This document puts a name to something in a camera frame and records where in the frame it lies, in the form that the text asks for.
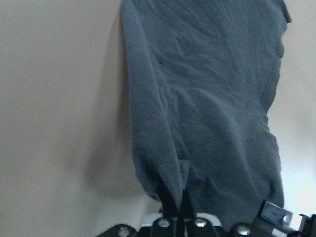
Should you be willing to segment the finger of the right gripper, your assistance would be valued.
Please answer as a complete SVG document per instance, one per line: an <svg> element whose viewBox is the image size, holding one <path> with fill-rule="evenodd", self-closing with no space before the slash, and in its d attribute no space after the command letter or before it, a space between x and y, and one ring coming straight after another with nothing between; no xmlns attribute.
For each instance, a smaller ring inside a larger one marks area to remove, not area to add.
<svg viewBox="0 0 316 237"><path fill-rule="evenodd" d="M306 218L303 215L290 212L271 202L264 202L259 217L284 231L305 231Z"/></svg>

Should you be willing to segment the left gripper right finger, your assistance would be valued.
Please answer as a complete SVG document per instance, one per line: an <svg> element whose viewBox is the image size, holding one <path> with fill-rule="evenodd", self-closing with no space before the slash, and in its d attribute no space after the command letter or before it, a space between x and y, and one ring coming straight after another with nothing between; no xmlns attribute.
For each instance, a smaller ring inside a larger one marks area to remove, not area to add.
<svg viewBox="0 0 316 237"><path fill-rule="evenodd" d="M187 190L183 190L182 192L182 202L181 207L178 212L178 218L180 219L193 219L195 217L195 212L193 210L189 192Z"/></svg>

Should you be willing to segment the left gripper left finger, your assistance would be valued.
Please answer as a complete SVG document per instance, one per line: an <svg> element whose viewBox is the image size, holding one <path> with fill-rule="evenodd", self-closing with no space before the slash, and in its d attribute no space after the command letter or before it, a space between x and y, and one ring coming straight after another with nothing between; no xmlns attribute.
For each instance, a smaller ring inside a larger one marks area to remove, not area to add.
<svg viewBox="0 0 316 237"><path fill-rule="evenodd" d="M160 187L160 200L162 204L162 214L164 218L176 218L178 216L178 209L170 194L168 188L164 183Z"/></svg>

